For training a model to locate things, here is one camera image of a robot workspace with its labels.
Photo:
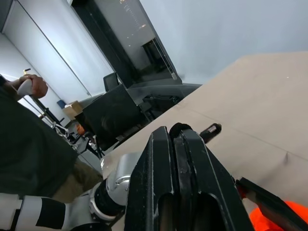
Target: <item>khaki pants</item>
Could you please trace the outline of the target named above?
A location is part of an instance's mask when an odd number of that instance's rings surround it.
[[[70,203],[102,180],[103,177],[98,171],[77,159],[73,172],[52,198],[63,203]]]

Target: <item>tabletop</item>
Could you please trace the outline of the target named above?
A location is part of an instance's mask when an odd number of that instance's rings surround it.
[[[235,178],[308,206],[307,98],[308,52],[244,56],[110,152],[103,175],[123,154],[141,152],[160,126],[201,132],[220,123],[207,146]]]

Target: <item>white controller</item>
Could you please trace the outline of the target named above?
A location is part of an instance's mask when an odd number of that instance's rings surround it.
[[[24,97],[26,95],[32,95],[32,80],[30,79],[26,79],[25,82],[22,83],[22,85],[20,85],[17,94],[21,97]]]

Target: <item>dark green shirt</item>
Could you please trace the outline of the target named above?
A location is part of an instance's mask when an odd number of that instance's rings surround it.
[[[77,153],[0,85],[0,193],[52,197]]]

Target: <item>black monitor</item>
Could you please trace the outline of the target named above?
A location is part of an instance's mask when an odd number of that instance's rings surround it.
[[[104,77],[104,85],[106,92],[116,88],[119,85],[116,72],[111,73],[110,75]]]
[[[80,112],[78,115],[76,115],[75,119],[84,128],[85,131],[89,131],[91,133],[94,133],[92,131],[92,128],[87,124],[86,118],[85,118],[85,115],[83,114],[83,112]]]
[[[87,123],[105,148],[111,147],[116,137],[141,123],[144,119],[139,108],[127,93],[123,85],[98,97],[83,109]]]

